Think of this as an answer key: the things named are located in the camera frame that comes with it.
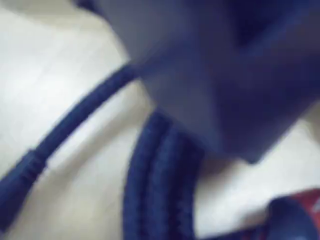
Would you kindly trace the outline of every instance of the white surface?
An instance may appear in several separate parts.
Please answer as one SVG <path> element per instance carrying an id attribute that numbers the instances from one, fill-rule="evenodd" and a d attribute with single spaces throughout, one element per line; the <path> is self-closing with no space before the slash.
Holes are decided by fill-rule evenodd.
<path id="1" fill-rule="evenodd" d="M 102 20 L 64 0 L 0 0 L 0 174 L 81 96 L 126 62 Z M 315 108 L 254 166 L 207 161 L 196 193 L 199 236 L 260 219 L 275 196 L 320 185 Z M 133 83 L 51 159 L 7 240 L 121 239 L 121 199 L 152 107 Z"/>

